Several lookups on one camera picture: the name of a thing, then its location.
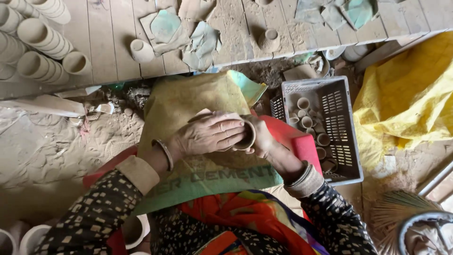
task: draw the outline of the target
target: yellow plastic sheet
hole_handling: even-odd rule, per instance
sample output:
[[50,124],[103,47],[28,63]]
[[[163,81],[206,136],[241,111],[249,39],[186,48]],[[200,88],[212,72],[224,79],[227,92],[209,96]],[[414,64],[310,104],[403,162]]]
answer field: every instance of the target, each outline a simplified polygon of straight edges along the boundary
[[446,32],[366,69],[353,107],[365,170],[395,146],[452,138],[452,59],[453,32]]

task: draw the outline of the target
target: bangle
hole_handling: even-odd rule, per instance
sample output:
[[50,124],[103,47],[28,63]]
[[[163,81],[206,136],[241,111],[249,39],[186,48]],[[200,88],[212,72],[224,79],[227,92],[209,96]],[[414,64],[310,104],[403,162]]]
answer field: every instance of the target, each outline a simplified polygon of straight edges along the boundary
[[151,145],[154,146],[156,144],[159,144],[162,147],[162,149],[164,150],[165,155],[167,156],[167,162],[169,164],[169,167],[168,167],[167,171],[168,172],[173,171],[173,159],[171,158],[171,154],[170,154],[170,151],[168,150],[167,146],[161,140],[154,139],[151,142]]

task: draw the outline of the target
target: plastic crate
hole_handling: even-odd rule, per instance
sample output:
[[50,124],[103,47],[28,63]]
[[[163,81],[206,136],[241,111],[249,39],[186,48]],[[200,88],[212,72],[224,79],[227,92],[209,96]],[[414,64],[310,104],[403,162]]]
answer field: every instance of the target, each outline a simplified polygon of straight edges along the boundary
[[[282,94],[270,101],[273,117],[289,123],[289,111],[297,108],[300,97],[308,98],[310,108],[323,117],[322,125],[331,139],[328,147],[338,161],[334,173],[323,173],[326,181],[332,186],[363,181],[347,77],[287,81],[281,89]],[[300,129],[298,124],[291,126]]]

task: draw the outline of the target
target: woman's left hand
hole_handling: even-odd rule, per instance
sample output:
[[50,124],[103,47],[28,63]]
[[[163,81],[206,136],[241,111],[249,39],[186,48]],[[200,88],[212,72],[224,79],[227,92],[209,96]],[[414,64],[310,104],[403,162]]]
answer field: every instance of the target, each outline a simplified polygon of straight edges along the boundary
[[246,136],[244,122],[238,118],[237,113],[213,112],[179,129],[169,145],[178,148],[179,158],[228,148]]

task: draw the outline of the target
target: dirt floor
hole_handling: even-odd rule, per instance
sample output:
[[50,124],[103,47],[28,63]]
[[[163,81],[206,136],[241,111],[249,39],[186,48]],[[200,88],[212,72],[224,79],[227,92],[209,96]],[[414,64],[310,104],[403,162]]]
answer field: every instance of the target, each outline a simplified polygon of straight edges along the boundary
[[[296,65],[298,60],[289,58],[240,64],[222,70],[240,71],[251,80],[269,85],[255,110],[270,115],[269,99],[280,93],[283,71]],[[348,77],[354,102],[363,77],[355,75],[350,64],[335,70],[335,75]],[[106,102],[115,105],[114,114],[103,113],[89,122],[87,133],[80,132],[79,127],[64,117],[0,108],[0,158],[3,164],[0,169],[0,203],[3,205],[0,228],[19,218],[38,222],[45,218],[38,211],[45,212],[46,217],[62,214],[84,192],[82,176],[138,143],[144,124],[143,107],[154,82],[155,79],[127,83],[123,89],[104,86],[86,98],[71,98],[87,106]],[[132,116],[124,114],[127,108],[133,110]],[[408,182],[420,182],[453,156],[453,142],[421,144],[414,150],[395,150],[389,155],[394,156],[394,169],[408,173]],[[381,183],[373,176],[383,176],[377,173],[381,174],[382,169],[366,172],[363,183],[338,187],[365,219],[368,201],[373,200],[376,190],[381,190]]]

